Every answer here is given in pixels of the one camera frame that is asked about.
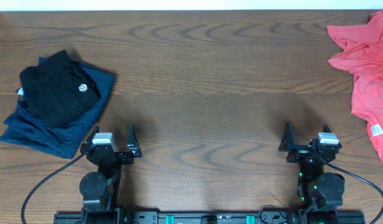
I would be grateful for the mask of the navy folded shirt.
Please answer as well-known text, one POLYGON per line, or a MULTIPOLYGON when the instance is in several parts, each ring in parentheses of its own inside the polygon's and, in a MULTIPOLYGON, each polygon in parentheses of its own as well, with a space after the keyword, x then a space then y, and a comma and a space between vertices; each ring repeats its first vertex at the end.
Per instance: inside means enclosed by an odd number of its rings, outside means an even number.
POLYGON ((99 120, 114 85, 113 74, 102 72, 86 63, 76 64, 96 83, 101 99, 66 125, 50 128, 27 109, 27 101, 20 97, 16 110, 4 121, 7 129, 0 136, 1 142, 31 147, 64 159, 74 157, 89 130, 99 120))

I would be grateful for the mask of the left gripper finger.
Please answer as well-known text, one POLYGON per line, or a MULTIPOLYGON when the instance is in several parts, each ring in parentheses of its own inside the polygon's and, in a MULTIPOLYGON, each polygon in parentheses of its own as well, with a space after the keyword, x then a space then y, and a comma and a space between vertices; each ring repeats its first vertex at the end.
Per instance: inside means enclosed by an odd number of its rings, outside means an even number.
POLYGON ((91 134, 87 137, 87 139, 85 140, 85 144, 92 144, 96 133, 99 133, 99 126, 98 125, 96 125, 94 127, 91 134))
POLYGON ((138 140, 136 138, 133 124, 131 124, 130 128, 129 128, 127 146, 129 148, 129 150, 132 152, 133 157, 142 157, 141 147, 140 147, 138 140))

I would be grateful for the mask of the black folded polo shirt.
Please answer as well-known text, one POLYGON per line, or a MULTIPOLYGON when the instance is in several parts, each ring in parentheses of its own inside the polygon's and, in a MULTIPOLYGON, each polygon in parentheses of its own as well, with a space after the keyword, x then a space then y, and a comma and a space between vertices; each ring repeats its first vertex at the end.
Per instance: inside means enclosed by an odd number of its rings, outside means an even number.
POLYGON ((69 123, 101 98, 95 81, 66 50, 25 68, 19 78, 28 109, 52 128, 69 123))

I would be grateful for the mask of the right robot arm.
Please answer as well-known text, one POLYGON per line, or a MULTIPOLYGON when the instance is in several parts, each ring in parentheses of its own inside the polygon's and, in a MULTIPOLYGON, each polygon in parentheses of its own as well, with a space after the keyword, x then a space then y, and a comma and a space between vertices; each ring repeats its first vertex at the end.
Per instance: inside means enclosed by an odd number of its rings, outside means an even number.
POLYGON ((291 123, 286 123, 278 150, 287 152, 287 162, 299 166, 297 196, 303 206, 287 215, 288 223, 339 223, 336 209, 343 204, 344 177, 325 172, 342 148, 327 125, 307 145, 297 144, 291 123))

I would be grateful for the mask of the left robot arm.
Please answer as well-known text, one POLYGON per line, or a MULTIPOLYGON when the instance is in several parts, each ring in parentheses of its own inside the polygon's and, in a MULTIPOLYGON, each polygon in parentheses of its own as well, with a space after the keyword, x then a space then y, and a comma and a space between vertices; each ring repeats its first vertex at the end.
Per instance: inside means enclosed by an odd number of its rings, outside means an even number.
POLYGON ((125 151, 117 151, 113 134, 101 133, 96 126, 81 144, 80 152, 98 167, 80 181, 83 196, 80 223, 131 224, 132 212, 117 204, 117 196, 122 166, 132 165, 136 157, 142 156, 134 126, 130 125, 125 151))

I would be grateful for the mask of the red t-shirt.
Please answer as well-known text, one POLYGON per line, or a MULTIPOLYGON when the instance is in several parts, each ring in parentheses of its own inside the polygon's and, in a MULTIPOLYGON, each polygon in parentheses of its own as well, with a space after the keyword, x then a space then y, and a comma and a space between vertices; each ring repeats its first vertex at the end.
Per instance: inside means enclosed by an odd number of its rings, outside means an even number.
POLYGON ((351 113, 366 121, 383 164, 383 10, 372 13, 367 24, 328 26, 327 31, 343 50, 328 62, 353 75, 351 113))

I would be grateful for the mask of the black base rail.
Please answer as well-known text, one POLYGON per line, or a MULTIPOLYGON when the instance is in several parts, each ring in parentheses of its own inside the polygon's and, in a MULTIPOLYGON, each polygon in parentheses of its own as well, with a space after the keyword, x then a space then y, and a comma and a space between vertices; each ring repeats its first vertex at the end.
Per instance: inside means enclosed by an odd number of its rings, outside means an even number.
POLYGON ((85 214, 59 213, 54 224, 82 223, 133 223, 133 224, 260 224, 300 223, 288 212, 263 211, 260 213, 157 213, 136 212, 132 217, 116 213, 85 214))

